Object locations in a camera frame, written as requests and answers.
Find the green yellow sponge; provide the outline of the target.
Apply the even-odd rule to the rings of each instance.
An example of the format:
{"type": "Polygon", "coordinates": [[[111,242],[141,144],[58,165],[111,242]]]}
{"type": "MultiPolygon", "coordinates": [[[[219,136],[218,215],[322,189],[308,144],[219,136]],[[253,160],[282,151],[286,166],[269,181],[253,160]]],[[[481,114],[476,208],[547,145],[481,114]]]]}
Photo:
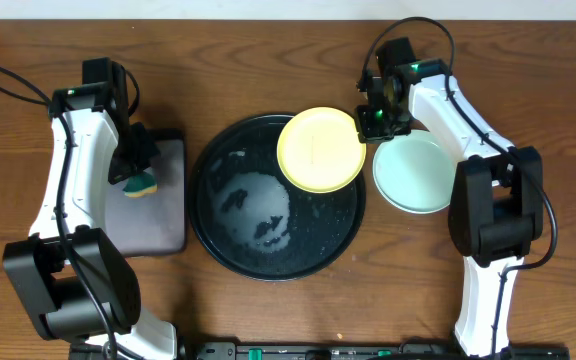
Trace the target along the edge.
{"type": "Polygon", "coordinates": [[[147,172],[141,172],[127,179],[122,191],[125,196],[139,198],[155,193],[158,185],[155,177],[147,172]]]}

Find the mint green plate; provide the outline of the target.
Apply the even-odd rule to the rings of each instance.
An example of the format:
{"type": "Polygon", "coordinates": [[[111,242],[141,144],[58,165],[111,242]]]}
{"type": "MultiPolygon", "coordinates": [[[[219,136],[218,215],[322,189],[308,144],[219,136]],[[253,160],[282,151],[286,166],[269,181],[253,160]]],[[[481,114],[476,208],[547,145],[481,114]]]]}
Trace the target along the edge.
{"type": "Polygon", "coordinates": [[[428,192],[386,192],[378,193],[392,206],[412,214],[431,214],[446,209],[450,200],[444,193],[428,192]]]}
{"type": "Polygon", "coordinates": [[[451,199],[456,163],[427,131],[413,130],[381,143],[372,175],[377,190],[444,193],[451,199]]]}

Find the yellow plate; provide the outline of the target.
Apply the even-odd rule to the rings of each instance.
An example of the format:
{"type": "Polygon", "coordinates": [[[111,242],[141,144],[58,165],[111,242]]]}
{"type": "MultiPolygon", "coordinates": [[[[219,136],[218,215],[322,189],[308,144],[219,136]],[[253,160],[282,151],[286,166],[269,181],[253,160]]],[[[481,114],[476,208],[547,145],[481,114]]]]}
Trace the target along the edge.
{"type": "Polygon", "coordinates": [[[352,182],[362,170],[366,145],[359,141],[354,119],[330,107],[304,110],[282,129],[277,160],[297,188],[330,193],[352,182]]]}

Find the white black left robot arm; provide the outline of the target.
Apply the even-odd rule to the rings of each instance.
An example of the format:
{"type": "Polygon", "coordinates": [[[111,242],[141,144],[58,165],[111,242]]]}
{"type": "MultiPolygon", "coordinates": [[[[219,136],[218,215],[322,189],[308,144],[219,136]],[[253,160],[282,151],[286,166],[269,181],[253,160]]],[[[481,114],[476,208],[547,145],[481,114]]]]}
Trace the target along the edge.
{"type": "Polygon", "coordinates": [[[141,305],[136,274],[105,230],[109,168],[126,113],[110,91],[55,91],[54,148],[42,207],[3,267],[37,334],[74,358],[175,359],[175,327],[141,305]]]}

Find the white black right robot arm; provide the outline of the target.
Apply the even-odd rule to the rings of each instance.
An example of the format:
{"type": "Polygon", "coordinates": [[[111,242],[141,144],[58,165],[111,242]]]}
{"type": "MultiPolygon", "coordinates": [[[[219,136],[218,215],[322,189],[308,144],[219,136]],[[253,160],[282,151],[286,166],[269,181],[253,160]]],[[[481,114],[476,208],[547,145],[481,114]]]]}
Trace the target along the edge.
{"type": "Polygon", "coordinates": [[[367,104],[356,109],[362,143],[409,140],[420,121],[455,165],[448,176],[448,228],[464,260],[462,307],[453,334],[468,357],[496,356],[509,346],[507,320],[524,258],[553,215],[542,187],[542,160],[533,147],[516,148],[490,127],[440,59],[381,61],[357,83],[367,104]]]}

